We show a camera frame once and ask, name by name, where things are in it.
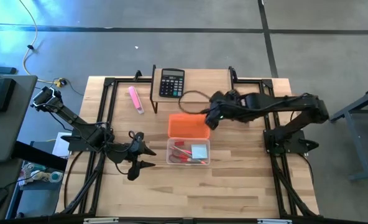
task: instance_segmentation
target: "gray floor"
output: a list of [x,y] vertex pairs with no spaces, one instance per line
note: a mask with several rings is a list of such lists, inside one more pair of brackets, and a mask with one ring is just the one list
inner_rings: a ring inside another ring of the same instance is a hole
[[[256,0],[24,2],[43,26],[262,27]],[[368,29],[368,0],[266,0],[264,4],[271,29]],[[31,25],[32,21],[18,1],[0,0],[0,23]],[[0,31],[0,66],[16,67],[24,75],[22,56],[33,36],[33,32]],[[279,77],[290,79],[294,93],[319,95],[331,114],[368,90],[368,35],[271,35],[271,39]],[[263,34],[39,32],[35,46],[38,52],[28,59],[28,69],[43,79],[66,77],[80,92],[89,75],[133,75],[138,69],[150,75],[152,64],[232,65],[240,77],[271,77]],[[62,94],[64,102],[79,112],[81,96],[69,88],[63,88]],[[29,109],[19,139],[44,141],[58,131],[62,128],[50,115]],[[310,161],[321,214],[368,222],[368,180],[347,179],[361,165],[346,124],[310,125],[306,136],[320,143],[310,153]],[[31,213],[32,207],[21,209]]]

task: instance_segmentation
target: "yellow cable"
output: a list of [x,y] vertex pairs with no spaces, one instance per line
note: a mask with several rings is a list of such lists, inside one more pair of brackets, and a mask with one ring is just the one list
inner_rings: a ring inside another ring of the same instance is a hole
[[[33,16],[32,16],[32,14],[30,13],[30,11],[28,10],[28,8],[25,6],[25,4],[24,4],[21,0],[19,0],[19,1],[21,2],[22,6],[26,9],[26,11],[27,11],[27,12],[28,12],[28,14],[30,15],[30,17],[32,18],[32,21],[34,22],[34,25],[35,25],[35,38],[34,38],[34,40],[32,41],[32,43],[30,43],[30,44],[31,44],[31,46],[34,46],[34,43],[35,43],[35,41],[36,41],[36,39],[37,39],[37,25],[36,25],[36,22],[35,22],[34,17],[33,17]],[[24,68],[25,72],[26,72],[28,75],[32,75],[32,74],[27,70],[27,67],[26,67],[26,65],[25,65],[25,63],[26,63],[26,61],[27,61],[27,56],[28,56],[29,50],[30,50],[30,48],[28,48],[28,49],[27,49],[27,52],[25,53],[24,58],[22,59],[22,67]],[[43,82],[43,83],[55,83],[55,82],[53,82],[53,81],[46,81],[46,80],[41,80],[41,79],[38,79],[37,81],[38,81],[38,82]]]

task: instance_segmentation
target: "wooden tabletop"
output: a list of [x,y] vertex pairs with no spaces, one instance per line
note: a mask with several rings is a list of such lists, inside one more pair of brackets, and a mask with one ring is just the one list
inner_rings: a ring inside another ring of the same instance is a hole
[[[80,116],[95,122],[105,77],[89,77]],[[274,78],[276,96],[291,95],[286,78]],[[145,113],[139,114],[127,92],[135,86]],[[258,92],[259,87],[237,84],[240,93]],[[203,166],[173,166],[166,163],[168,115],[180,112],[176,103],[159,105],[154,114],[149,100],[149,83],[121,83],[117,89],[112,126],[116,141],[130,142],[128,131],[145,133],[146,144],[157,156],[142,155],[141,159],[153,162],[155,167],[142,169],[140,177],[129,181],[121,175],[110,160],[106,160],[97,216],[115,217],[207,217],[207,218],[278,218],[269,156],[264,151],[262,118],[249,124],[223,120],[211,132],[211,163]],[[106,103],[104,119],[108,111]],[[188,110],[206,105],[186,104]],[[290,113],[280,113],[282,124],[288,122]],[[313,184],[307,163],[298,155],[288,154],[292,184],[309,208],[318,213]],[[74,155],[70,156],[67,170]],[[73,167],[68,183],[68,203],[78,193],[85,178],[89,153],[84,152]],[[123,171],[129,164],[119,164]],[[57,210],[63,210],[63,187]],[[93,187],[87,200],[90,207]],[[287,193],[284,201],[289,211]]]
[[[228,69],[181,69],[185,71],[183,92],[188,90],[201,90],[206,95],[211,96],[217,91],[225,93],[231,89],[231,79]],[[154,102],[178,102],[178,98],[159,96],[161,77],[162,69],[155,69],[152,100]],[[208,102],[208,99],[205,97],[199,97],[196,93],[189,93],[183,96],[182,102]]]

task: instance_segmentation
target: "calculator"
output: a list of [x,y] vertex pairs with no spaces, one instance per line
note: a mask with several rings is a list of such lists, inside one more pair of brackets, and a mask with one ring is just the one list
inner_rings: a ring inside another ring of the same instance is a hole
[[163,68],[160,79],[159,96],[179,98],[184,90],[184,70]]

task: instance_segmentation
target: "plastic box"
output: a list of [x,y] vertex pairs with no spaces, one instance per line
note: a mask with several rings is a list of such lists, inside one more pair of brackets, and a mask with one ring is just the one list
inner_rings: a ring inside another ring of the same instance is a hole
[[210,129],[203,114],[171,114],[169,116],[167,164],[210,164]]

